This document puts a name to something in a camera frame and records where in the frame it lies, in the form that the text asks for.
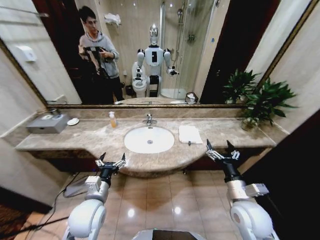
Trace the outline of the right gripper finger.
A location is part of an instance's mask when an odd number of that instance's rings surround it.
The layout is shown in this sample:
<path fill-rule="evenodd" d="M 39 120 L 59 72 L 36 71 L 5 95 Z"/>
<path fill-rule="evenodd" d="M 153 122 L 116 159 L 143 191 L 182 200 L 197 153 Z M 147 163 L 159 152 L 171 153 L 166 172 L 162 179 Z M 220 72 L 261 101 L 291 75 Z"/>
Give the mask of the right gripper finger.
<path fill-rule="evenodd" d="M 240 157 L 240 152 L 235 148 L 235 146 L 227 140 L 227 152 L 231 159 L 238 160 Z"/>
<path fill-rule="evenodd" d="M 214 148 L 212 147 L 210 141 L 206 140 L 206 155 L 212 159 L 214 162 L 221 161 L 224 159 L 224 156 L 218 153 Z"/>

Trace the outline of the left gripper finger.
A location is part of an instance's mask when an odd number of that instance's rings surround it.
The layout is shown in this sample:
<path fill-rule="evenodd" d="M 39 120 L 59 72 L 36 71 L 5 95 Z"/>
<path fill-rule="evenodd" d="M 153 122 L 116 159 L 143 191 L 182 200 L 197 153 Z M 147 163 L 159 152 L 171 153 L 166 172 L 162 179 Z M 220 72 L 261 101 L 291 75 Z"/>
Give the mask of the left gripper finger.
<path fill-rule="evenodd" d="M 97 165 L 99 168 L 101 168 L 101 167 L 103 167 L 103 166 L 105 165 L 105 163 L 104 163 L 105 155 L 106 155 L 106 153 L 104 152 L 104 153 L 95 161 L 96 165 Z"/>
<path fill-rule="evenodd" d="M 125 153 L 122 155 L 121 159 L 117 162 L 114 163 L 114 167 L 121 169 L 122 167 L 124 167 L 126 165 L 126 156 Z"/>

